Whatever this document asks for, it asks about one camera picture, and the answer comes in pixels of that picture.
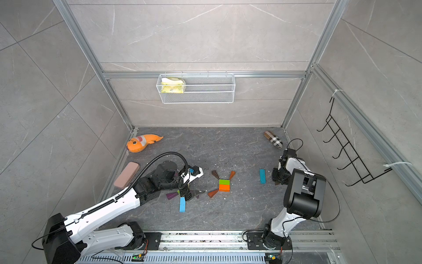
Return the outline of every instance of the wire basket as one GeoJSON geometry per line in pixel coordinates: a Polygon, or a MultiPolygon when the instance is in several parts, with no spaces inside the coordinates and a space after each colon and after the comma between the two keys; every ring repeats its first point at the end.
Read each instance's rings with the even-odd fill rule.
{"type": "Polygon", "coordinates": [[[160,74],[157,90],[163,103],[233,103],[235,77],[227,73],[160,74]],[[162,93],[162,78],[176,77],[185,81],[183,93],[162,93]]]}

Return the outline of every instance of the metal rail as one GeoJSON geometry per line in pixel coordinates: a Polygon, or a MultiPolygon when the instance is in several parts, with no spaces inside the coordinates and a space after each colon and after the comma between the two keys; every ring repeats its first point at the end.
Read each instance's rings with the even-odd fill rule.
{"type": "MultiPolygon", "coordinates": [[[[279,250],[248,250],[243,241],[244,230],[154,230],[161,232],[158,250],[148,250],[144,263],[265,263],[265,253],[279,253],[279,250]]],[[[293,252],[318,252],[330,254],[332,263],[340,262],[340,248],[330,230],[304,230],[290,232],[293,252]]],[[[121,253],[100,253],[96,257],[107,257],[131,261],[133,254],[142,250],[125,250],[121,253]]],[[[85,256],[77,264],[99,263],[105,260],[85,256]]]]}
{"type": "Polygon", "coordinates": [[[303,92],[305,91],[306,85],[308,84],[309,79],[311,78],[311,66],[314,63],[318,63],[321,59],[322,54],[324,53],[324,50],[327,47],[328,42],[330,41],[331,36],[333,35],[334,30],[337,27],[337,24],[340,21],[340,18],[343,15],[343,12],[346,9],[348,3],[349,0],[337,0],[337,2],[335,3],[334,8],[331,11],[330,17],[328,18],[327,24],[324,28],[324,31],[322,32],[321,38],[319,39],[318,44],[316,45],[314,54],[312,55],[308,67],[306,68],[306,77],[302,79],[299,84],[299,87],[295,93],[295,96],[293,97],[290,107],[287,110],[286,116],[283,119],[283,123],[281,124],[282,127],[287,128],[287,126],[289,125],[293,113],[295,112],[295,109],[299,104],[300,98],[302,97],[303,92]]]}
{"type": "Polygon", "coordinates": [[[235,78],[304,78],[304,71],[106,71],[106,79],[156,79],[160,74],[234,74],[235,78]]]}
{"type": "Polygon", "coordinates": [[[73,16],[73,13],[70,10],[68,3],[66,2],[66,0],[53,0],[53,2],[55,3],[57,9],[62,15],[64,21],[68,25],[70,31],[72,32],[72,35],[75,37],[76,42],[80,46],[88,62],[91,64],[92,69],[94,70],[95,74],[100,79],[101,84],[103,85],[105,91],[109,95],[111,101],[113,102],[114,106],[116,107],[117,111],[122,117],[127,128],[129,129],[129,131],[132,131],[134,126],[132,122],[130,121],[129,116],[127,115],[125,109],[123,108],[122,103],[120,102],[113,88],[107,82],[107,80],[103,77],[103,68],[101,67],[101,64],[98,62],[97,57],[95,56],[94,52],[92,51],[91,47],[88,44],[87,39],[82,33],[81,28],[76,22],[76,19],[73,16]]]}
{"type": "MultiPolygon", "coordinates": [[[[334,93],[336,89],[341,89],[319,65],[312,65],[311,70],[331,93],[334,93]]],[[[334,97],[387,163],[406,161],[406,157],[395,148],[345,92],[335,93],[334,97]]],[[[420,173],[408,164],[398,164],[392,166],[392,169],[422,204],[422,176],[420,173]]]]}

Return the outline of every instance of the green block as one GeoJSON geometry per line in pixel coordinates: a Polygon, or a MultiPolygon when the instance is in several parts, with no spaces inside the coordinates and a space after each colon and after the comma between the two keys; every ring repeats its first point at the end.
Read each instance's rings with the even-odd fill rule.
{"type": "Polygon", "coordinates": [[[220,184],[230,185],[230,180],[220,180],[220,184]]]}

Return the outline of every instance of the blue block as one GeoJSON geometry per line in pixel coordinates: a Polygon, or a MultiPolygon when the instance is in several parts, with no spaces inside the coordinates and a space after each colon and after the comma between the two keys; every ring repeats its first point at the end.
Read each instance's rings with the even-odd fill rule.
{"type": "Polygon", "coordinates": [[[265,170],[264,169],[260,169],[260,178],[261,178],[261,183],[265,184],[267,181],[265,180],[265,170]]]}
{"type": "Polygon", "coordinates": [[[184,199],[184,197],[180,197],[180,212],[185,212],[185,208],[186,208],[186,200],[184,199]]]}

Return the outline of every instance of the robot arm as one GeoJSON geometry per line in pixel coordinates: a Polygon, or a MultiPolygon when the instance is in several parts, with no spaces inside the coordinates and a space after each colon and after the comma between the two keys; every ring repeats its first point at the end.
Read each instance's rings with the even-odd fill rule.
{"type": "Polygon", "coordinates": [[[282,246],[289,232],[300,222],[318,217],[322,211],[325,177],[309,170],[305,162],[297,158],[296,151],[285,149],[279,167],[271,175],[274,182],[287,185],[284,209],[265,225],[264,244],[268,248],[282,246]]]}
{"type": "Polygon", "coordinates": [[[178,188],[186,201],[191,200],[198,192],[191,191],[188,183],[201,177],[203,170],[198,166],[188,166],[186,170],[185,166],[178,172],[174,162],[164,161],[145,177],[141,175],[142,172],[118,194],[91,208],[65,218],[61,214],[50,217],[42,240],[47,263],[72,264],[81,256],[104,249],[139,248],[145,236],[136,222],[113,229],[94,230],[116,216],[157,198],[161,190],[178,188]]]}

